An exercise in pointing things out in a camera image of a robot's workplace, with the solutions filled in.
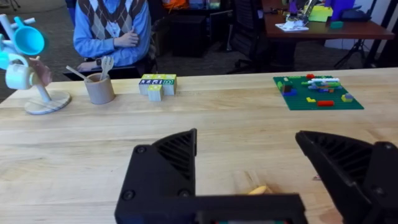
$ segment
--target hand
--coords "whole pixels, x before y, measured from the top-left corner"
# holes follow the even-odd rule
[[[134,29],[132,29],[123,36],[113,39],[113,45],[115,47],[135,47],[138,45],[138,41],[138,34],[135,34]]]
[[[77,70],[79,72],[85,72],[85,71],[90,71],[93,68],[97,67],[97,63],[96,62],[83,62],[81,63],[79,66],[77,66]]]

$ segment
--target person's arm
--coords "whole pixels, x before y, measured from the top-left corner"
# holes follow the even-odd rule
[[[113,39],[94,39],[90,32],[88,17],[81,11],[79,3],[76,3],[75,33],[73,45],[82,57],[100,57],[114,51]]]
[[[114,59],[114,66],[131,65],[148,53],[150,46],[150,14],[147,1],[133,21],[134,32],[139,36],[137,47],[126,47],[115,50],[109,56]]]

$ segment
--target yellow lego brick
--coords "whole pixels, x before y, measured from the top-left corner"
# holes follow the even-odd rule
[[[149,85],[148,91],[160,91],[162,89],[162,85]]]
[[[315,103],[317,102],[315,99],[311,99],[310,97],[307,97],[307,102],[309,103]]]
[[[166,75],[164,75],[164,74],[156,74],[153,77],[153,79],[165,79],[165,78],[166,78]]]
[[[341,100],[343,100],[345,103],[351,103],[353,101],[353,99],[346,99],[346,95],[342,95]]]
[[[176,79],[176,74],[166,74],[164,79]]]
[[[141,79],[152,79],[153,76],[154,76],[154,74],[143,74]]]

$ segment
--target wooden cup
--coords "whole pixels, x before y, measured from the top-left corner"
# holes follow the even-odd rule
[[[88,96],[93,104],[101,105],[114,99],[114,91],[109,75],[100,81],[101,74],[94,73],[87,76],[92,82],[85,81]]]

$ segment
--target wooden table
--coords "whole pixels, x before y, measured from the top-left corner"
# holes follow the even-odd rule
[[[16,91],[0,104],[0,223],[114,223],[133,147],[190,128],[198,129],[198,195],[268,184],[298,192],[310,223],[339,223],[294,135],[398,144],[398,69],[314,73],[341,78],[365,110],[289,111],[272,77],[306,72],[180,77],[177,96],[162,102],[139,95],[139,80],[114,80],[117,97],[106,105],[92,105],[83,82],[57,82],[48,89],[72,102],[41,116],[23,109],[37,91]]]
[[[262,0],[262,8],[268,11],[273,8],[287,8],[282,6],[281,0]],[[282,15],[266,14],[264,16],[267,36],[269,38],[295,38],[295,39],[374,39],[392,40],[394,34],[380,25],[369,22],[344,22],[342,29],[331,29],[324,22],[309,22],[307,31],[284,32],[275,24],[285,23]]]

